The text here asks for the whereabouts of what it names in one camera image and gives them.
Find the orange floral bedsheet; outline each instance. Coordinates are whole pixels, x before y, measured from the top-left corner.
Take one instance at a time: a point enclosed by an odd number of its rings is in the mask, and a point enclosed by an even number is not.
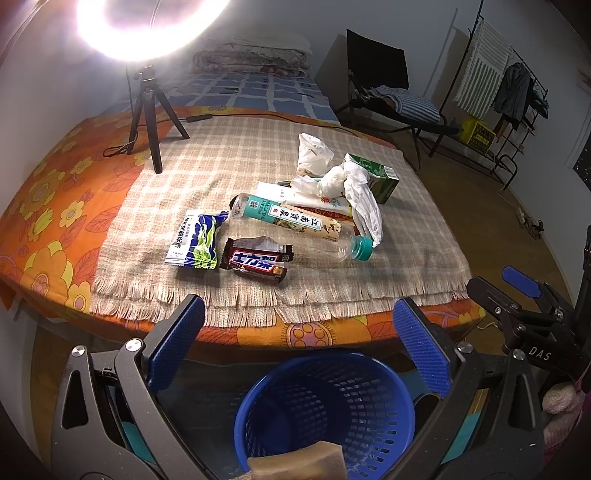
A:
[[[182,107],[181,116],[261,111],[234,107]],[[324,122],[275,114],[313,125]],[[104,158],[108,146],[127,142],[128,112],[89,118],[70,131],[26,179],[0,218],[0,300],[8,310],[22,296],[48,318],[60,317],[103,338],[125,341],[150,331],[148,321],[89,314],[100,247],[127,192],[146,164],[151,167],[145,129],[133,155]],[[171,124],[158,124],[162,138]],[[386,146],[374,137],[366,137]],[[471,300],[421,308],[434,323],[468,331],[484,317]],[[396,338],[392,313],[274,327],[203,328],[197,343],[250,348],[301,349],[364,345]]]

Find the blue plastic basket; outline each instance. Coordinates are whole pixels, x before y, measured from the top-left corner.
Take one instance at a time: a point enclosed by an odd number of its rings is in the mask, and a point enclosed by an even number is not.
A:
[[[377,480],[413,434],[413,402],[390,367],[362,353],[319,352],[281,363],[251,388],[234,445],[248,472],[249,457],[325,440],[343,446],[349,478]]]

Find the bottle label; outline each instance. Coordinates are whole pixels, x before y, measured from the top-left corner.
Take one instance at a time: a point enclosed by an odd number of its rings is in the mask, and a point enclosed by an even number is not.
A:
[[[330,242],[336,243],[340,237],[340,223],[337,220],[254,195],[248,197],[244,216],[324,238]]]

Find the blue gripper pad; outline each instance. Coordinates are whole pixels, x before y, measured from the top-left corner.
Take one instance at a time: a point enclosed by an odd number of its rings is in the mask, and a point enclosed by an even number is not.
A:
[[[542,295],[538,283],[514,267],[503,268],[502,276],[509,285],[514,286],[531,299],[539,299]]]
[[[204,322],[205,305],[196,296],[150,357],[148,388],[152,393],[156,394],[170,386]]]
[[[398,300],[394,305],[394,328],[429,390],[443,398],[452,386],[449,360],[419,318],[423,314],[415,312],[408,301],[412,300]]]

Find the snack packet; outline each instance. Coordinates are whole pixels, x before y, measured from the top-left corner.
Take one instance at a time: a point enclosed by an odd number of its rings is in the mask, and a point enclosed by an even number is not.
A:
[[[279,245],[267,236],[237,240],[229,238],[220,268],[280,283],[287,274],[283,262],[291,262],[293,258],[291,245]]]
[[[228,219],[228,214],[229,212],[187,210],[164,263],[179,267],[216,268],[215,234],[219,226]]]

